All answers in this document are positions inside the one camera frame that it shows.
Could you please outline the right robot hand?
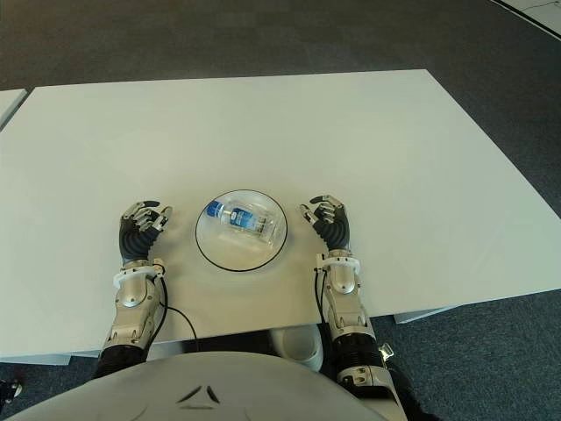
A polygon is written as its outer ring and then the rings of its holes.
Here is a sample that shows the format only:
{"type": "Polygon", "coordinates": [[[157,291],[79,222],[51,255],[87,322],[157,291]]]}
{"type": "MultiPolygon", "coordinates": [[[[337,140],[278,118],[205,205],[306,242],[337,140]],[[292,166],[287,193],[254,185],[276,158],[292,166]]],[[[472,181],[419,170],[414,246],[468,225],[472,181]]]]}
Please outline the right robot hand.
{"type": "Polygon", "coordinates": [[[344,204],[331,195],[315,196],[309,203],[316,206],[314,210],[305,203],[299,210],[328,250],[349,251],[351,230],[344,204]]]}

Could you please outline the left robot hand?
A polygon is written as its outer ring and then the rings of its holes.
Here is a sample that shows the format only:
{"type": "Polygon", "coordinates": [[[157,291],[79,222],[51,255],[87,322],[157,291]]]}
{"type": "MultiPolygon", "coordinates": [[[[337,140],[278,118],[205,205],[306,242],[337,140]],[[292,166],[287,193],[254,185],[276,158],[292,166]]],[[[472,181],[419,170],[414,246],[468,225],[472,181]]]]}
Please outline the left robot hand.
{"type": "Polygon", "coordinates": [[[158,210],[158,201],[133,203],[119,221],[118,246],[123,264],[148,260],[153,244],[163,233],[173,214],[173,207],[158,210]]]}

